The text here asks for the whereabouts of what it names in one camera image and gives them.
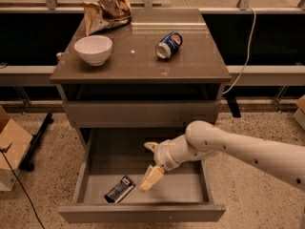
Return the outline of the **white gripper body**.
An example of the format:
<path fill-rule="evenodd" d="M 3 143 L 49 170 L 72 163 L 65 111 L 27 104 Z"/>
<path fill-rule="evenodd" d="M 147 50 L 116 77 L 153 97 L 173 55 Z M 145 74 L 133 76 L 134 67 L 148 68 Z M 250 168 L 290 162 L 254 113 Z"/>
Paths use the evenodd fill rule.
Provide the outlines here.
<path fill-rule="evenodd" d="M 181 135 L 159 143 L 154 150 L 153 160 L 165 171 L 170 171 L 184 162 L 191 161 L 193 157 L 194 147 Z"/>

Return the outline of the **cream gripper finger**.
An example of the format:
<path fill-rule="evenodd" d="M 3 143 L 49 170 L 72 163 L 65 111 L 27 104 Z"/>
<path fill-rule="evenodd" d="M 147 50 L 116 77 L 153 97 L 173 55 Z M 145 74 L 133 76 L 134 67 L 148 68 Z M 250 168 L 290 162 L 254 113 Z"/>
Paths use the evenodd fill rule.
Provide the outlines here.
<path fill-rule="evenodd" d="M 158 143 L 157 142 L 146 142 L 144 144 L 144 147 L 154 153 L 156 148 L 158 147 Z"/>
<path fill-rule="evenodd" d="M 140 192 L 147 192 L 150 190 L 154 184 L 156 184 L 162 177 L 164 176 L 164 170 L 158 166 L 150 165 L 139 184 L 139 191 Z"/>

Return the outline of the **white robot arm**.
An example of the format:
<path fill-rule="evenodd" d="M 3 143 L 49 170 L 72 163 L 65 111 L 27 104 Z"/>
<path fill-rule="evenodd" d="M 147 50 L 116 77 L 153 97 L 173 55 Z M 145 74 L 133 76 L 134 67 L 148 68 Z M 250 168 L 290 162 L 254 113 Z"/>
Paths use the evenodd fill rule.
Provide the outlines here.
<path fill-rule="evenodd" d="M 205 121 L 190 123 L 183 135 L 161 143 L 147 142 L 155 164 L 149 166 L 139 190 L 146 192 L 166 172 L 187 161 L 219 152 L 233 156 L 295 188 L 305 190 L 305 147 L 223 131 Z"/>

